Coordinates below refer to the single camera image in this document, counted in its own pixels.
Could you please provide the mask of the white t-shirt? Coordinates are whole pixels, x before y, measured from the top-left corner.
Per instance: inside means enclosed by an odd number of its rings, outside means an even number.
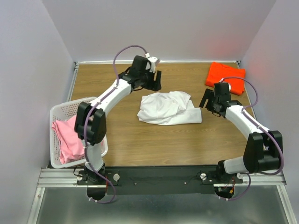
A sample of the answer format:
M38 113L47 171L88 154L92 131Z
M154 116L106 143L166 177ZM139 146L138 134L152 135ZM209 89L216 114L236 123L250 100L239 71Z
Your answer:
M141 122L161 126L202 123L201 109L183 91L143 96L137 116Z

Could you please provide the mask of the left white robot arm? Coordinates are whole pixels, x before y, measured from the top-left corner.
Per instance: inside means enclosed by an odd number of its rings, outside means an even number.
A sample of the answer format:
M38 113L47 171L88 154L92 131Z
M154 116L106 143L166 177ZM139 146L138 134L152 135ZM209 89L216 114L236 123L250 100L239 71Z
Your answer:
M109 112L124 97L140 89L161 90L161 71L156 70L159 59L150 56L135 56L130 67L116 74L114 83L99 97L78 106L74 131L84 143L85 166L90 170L87 178L93 184L103 181L104 166L100 142L106 137Z

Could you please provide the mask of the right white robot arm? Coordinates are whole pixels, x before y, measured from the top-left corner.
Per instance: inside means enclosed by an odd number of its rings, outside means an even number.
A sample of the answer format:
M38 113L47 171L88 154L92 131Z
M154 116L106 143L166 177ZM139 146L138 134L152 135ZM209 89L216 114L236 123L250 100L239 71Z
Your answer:
M212 90L206 89L200 106L230 121L247 140L243 156L218 162L217 181L225 183L237 173L276 175L282 171L285 163L282 134L257 122L245 106L232 100L228 83L215 83Z

